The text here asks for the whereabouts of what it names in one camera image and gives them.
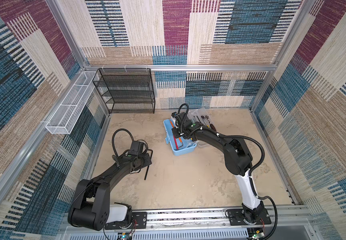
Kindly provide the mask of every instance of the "metal bracket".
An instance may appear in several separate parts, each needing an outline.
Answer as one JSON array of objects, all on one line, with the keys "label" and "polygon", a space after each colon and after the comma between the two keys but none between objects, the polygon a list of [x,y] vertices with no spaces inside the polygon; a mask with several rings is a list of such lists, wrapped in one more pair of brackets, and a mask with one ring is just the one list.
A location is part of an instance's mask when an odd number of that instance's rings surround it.
[{"label": "metal bracket", "polygon": [[[147,212],[134,212],[132,214],[132,220],[135,219],[137,221],[137,229],[145,229],[147,228],[147,219],[148,219],[148,213]],[[130,224],[130,226],[126,229],[132,229],[134,227],[134,221]],[[119,227],[118,222],[115,223],[108,223],[104,226],[105,230],[121,230]]]},{"label": "metal bracket", "polygon": [[[254,225],[244,221],[245,216],[243,215],[243,209],[228,209],[226,212],[231,226]],[[271,224],[270,215],[266,209],[264,209],[259,216],[262,218],[263,223]]]}]

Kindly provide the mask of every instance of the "mesh basket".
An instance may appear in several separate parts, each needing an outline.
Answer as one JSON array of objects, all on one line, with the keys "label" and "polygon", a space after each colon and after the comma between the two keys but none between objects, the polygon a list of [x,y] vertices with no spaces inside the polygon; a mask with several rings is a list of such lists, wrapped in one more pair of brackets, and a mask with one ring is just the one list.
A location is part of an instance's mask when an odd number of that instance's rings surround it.
[{"label": "mesh basket", "polygon": [[70,134],[94,89],[96,72],[84,71],[46,124],[51,134]]},{"label": "mesh basket", "polygon": [[151,71],[146,68],[100,68],[93,80],[110,113],[154,113]]}]

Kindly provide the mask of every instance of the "white wire basket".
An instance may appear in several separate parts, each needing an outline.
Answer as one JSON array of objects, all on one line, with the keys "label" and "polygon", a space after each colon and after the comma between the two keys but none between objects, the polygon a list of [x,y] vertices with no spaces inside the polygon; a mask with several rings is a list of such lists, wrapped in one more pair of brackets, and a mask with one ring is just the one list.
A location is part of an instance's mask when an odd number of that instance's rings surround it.
[{"label": "white wire basket", "polygon": [[70,134],[94,89],[96,72],[84,71],[58,106],[46,129],[51,134]]}]

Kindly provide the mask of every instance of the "beige floor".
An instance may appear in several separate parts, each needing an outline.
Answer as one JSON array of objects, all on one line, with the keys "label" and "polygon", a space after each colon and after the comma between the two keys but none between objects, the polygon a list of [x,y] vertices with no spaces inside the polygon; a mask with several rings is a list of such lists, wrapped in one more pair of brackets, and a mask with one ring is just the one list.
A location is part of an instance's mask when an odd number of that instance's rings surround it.
[{"label": "beige floor", "polygon": [[[110,194],[110,202],[131,204],[133,209],[165,209],[184,207],[224,207],[242,204],[242,195],[235,177],[226,169],[223,154],[212,146],[196,148],[194,152],[174,156],[170,144],[165,143],[163,120],[173,111],[155,114],[113,114],[108,132],[94,169],[101,174],[114,161],[112,135],[118,128],[128,129],[134,139],[144,139],[154,153],[148,177],[146,168],[139,174],[125,176]],[[246,135],[262,143],[262,138],[247,109],[209,109],[218,132]],[[131,139],[126,132],[118,132],[115,139],[118,153],[128,149]],[[247,145],[253,164],[260,158],[259,148]],[[271,196],[276,204],[291,204],[275,166],[268,156],[253,172],[258,194]]]}]

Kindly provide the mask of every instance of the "vent grille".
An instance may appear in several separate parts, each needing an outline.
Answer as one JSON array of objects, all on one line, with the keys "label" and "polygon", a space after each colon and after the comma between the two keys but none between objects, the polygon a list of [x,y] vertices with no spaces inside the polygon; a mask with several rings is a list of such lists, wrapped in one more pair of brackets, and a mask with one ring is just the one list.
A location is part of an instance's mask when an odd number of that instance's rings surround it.
[{"label": "vent grille", "polygon": [[[109,240],[117,240],[117,232],[106,233]],[[200,239],[246,239],[246,228],[231,229],[197,229],[197,230],[150,230],[139,231],[133,235],[134,240],[200,240]],[[70,240],[106,240],[102,232],[71,234]]]}]

